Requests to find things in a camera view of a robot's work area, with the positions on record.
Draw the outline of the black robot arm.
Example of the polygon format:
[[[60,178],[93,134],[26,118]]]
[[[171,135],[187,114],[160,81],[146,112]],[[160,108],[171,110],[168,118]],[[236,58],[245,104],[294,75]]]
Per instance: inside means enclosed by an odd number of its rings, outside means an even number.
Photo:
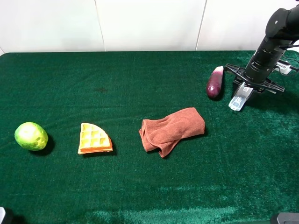
[[[299,6],[278,9],[269,19],[265,37],[245,68],[226,64],[224,71],[235,75],[236,90],[228,106],[240,111],[253,93],[269,91],[274,94],[285,88],[268,79],[279,68],[278,62],[287,49],[299,40]]]

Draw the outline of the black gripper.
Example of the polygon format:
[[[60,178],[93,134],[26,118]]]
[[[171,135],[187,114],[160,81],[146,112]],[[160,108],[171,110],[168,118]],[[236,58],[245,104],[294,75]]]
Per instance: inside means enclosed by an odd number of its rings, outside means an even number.
[[[224,71],[231,72],[235,75],[235,78],[232,83],[232,94],[231,98],[236,94],[239,86],[244,82],[245,86],[243,92],[245,94],[245,105],[250,105],[254,102],[257,92],[264,92],[265,90],[276,94],[278,91],[284,92],[285,88],[283,86],[278,85],[277,83],[271,81],[266,78],[262,83],[255,83],[250,81],[248,77],[245,75],[245,69],[242,67],[234,66],[231,64],[226,64],[224,66]]]

